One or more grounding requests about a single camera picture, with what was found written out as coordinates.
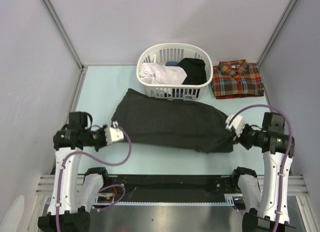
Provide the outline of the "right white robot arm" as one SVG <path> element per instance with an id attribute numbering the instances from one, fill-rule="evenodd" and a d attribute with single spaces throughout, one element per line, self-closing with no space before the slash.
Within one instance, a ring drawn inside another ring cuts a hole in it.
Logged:
<path id="1" fill-rule="evenodd" d="M 285 134 L 285 118 L 266 112 L 262 128 L 253 129 L 240 115 L 230 114 L 226 129 L 233 139 L 247 150 L 262 150 L 264 176 L 259 185 L 256 172 L 245 167 L 233 171 L 231 188 L 242 193 L 245 214 L 242 219 L 244 232 L 295 232 L 288 213 L 288 183 L 294 156 L 294 139 Z"/>

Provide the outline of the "dark striped long sleeve shirt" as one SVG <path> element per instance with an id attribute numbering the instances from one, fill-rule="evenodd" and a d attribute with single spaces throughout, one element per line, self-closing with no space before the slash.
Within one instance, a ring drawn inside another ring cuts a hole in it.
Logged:
<path id="1" fill-rule="evenodd" d="M 152 98 L 131 88 L 112 116 L 132 143 L 207 154 L 233 151 L 226 119 L 225 113 L 208 104 Z"/>

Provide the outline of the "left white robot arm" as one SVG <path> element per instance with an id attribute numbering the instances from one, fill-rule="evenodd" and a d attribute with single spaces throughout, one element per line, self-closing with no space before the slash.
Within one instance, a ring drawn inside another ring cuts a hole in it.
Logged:
<path id="1" fill-rule="evenodd" d="M 71 112 L 68 123 L 53 137 L 55 177 L 47 214 L 38 218 L 43 232 L 87 232 L 90 210 L 97 193 L 110 188 L 105 167 L 89 168 L 77 191 L 78 169 L 85 146 L 100 149 L 107 144 L 106 126 L 93 131 L 93 118 L 87 112 Z"/>

